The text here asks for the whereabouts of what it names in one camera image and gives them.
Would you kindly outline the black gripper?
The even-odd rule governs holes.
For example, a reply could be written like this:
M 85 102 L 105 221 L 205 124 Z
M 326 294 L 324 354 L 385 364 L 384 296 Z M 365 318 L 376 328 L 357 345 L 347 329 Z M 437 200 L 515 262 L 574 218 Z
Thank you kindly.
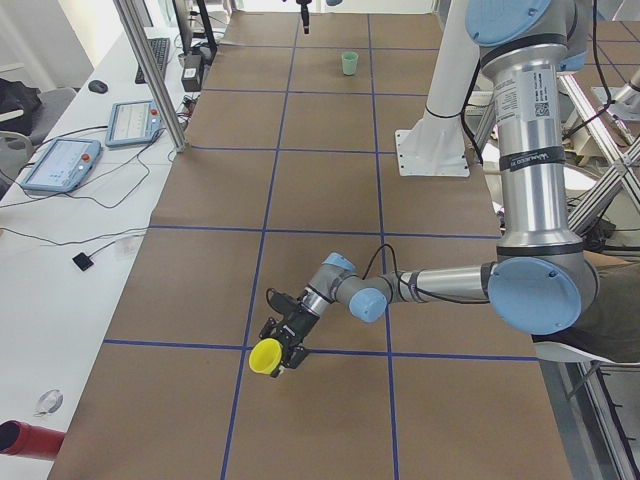
M 271 378 L 277 378 L 286 369 L 297 369 L 307 358 L 309 350 L 301 344 L 318 320 L 319 316 L 305 309 L 290 312 L 281 322 L 274 317 L 267 319 L 260 330 L 259 339 L 275 339 L 285 349 L 280 362 L 269 374 Z

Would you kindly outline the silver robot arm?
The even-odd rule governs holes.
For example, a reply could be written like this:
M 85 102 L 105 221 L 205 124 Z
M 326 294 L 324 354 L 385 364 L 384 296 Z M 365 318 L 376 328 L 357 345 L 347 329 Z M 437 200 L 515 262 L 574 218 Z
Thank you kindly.
M 454 1 L 422 118 L 396 132 L 405 176 L 466 172 L 464 111 L 478 75 L 493 85 L 505 232 L 493 262 L 358 275 L 330 254 L 298 297 L 269 289 L 274 311 L 249 356 L 277 376 L 306 358 L 303 342 L 334 303 L 365 322 L 390 304 L 490 304 L 510 326 L 550 335 L 571 327 L 597 296 L 599 278 L 568 225 L 557 77 L 584 64 L 587 1 Z
M 311 0 L 295 0 L 295 4 L 299 8 L 299 15 L 302 22 L 302 29 L 305 35 L 310 33 L 310 22 L 311 22 L 311 13 L 309 10 L 309 5 L 312 3 Z M 326 7 L 336 7 L 342 4 L 342 0 L 325 0 L 324 5 Z

